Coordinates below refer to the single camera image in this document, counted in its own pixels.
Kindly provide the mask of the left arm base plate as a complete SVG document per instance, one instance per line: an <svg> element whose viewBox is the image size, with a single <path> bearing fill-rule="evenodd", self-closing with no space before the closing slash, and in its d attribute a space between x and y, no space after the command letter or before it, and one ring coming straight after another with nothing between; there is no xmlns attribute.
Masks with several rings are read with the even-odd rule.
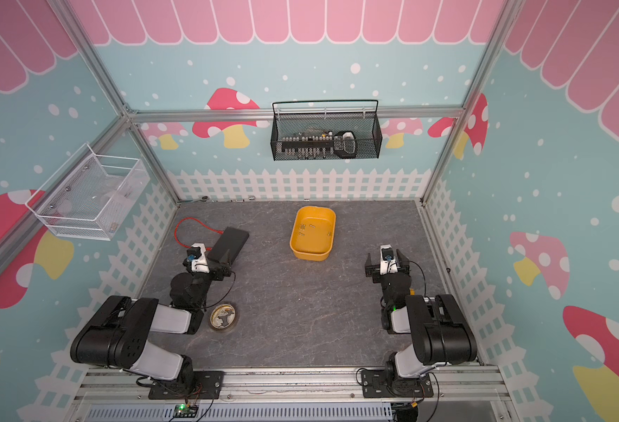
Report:
<svg viewBox="0 0 619 422"><path fill-rule="evenodd" d="M174 381L154 381L149 400L218 399L223 387L223 371L193 371Z"/></svg>

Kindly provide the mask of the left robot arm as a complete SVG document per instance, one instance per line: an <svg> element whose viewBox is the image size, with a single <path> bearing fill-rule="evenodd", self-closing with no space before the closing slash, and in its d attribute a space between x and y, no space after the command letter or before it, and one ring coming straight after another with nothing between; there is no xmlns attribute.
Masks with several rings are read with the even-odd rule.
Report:
<svg viewBox="0 0 619 422"><path fill-rule="evenodd" d="M194 385L192 360L149 341L153 332L193 335L207 310L210 286L232 276L233 258L227 250L202 253L188 250L186 272L171 280L170 305L157 298L111 295L81 329L70 346L75 363L123 369L145 376L176 393Z"/></svg>

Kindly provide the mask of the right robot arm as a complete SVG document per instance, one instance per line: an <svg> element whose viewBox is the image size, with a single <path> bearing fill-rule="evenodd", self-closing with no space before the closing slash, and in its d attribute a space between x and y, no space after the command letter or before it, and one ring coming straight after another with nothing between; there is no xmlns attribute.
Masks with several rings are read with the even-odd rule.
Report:
<svg viewBox="0 0 619 422"><path fill-rule="evenodd" d="M478 342L455 297L415 294L413 265L389 244L380 247L378 262L367 257L365 263L365 274L382 290L383 329L411 337L409 346L388 358L385 373L392 383L478 358Z"/></svg>

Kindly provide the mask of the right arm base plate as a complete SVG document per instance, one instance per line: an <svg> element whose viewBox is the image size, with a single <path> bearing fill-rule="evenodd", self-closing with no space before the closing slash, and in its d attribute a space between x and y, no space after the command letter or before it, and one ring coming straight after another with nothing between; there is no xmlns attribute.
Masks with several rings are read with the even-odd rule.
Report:
<svg viewBox="0 0 619 422"><path fill-rule="evenodd" d="M388 369L358 369L355 377L365 398L409 397L420 400L434 396L429 376L401 378Z"/></svg>

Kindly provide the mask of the yellow plastic storage box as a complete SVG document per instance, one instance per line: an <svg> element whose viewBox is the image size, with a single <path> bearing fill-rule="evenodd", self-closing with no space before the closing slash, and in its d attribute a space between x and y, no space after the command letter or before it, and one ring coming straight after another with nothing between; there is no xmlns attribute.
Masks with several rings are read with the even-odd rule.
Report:
<svg viewBox="0 0 619 422"><path fill-rule="evenodd" d="M332 250L337 216L328 207L306 206L298 210L289 241L296 258L325 261Z"/></svg>

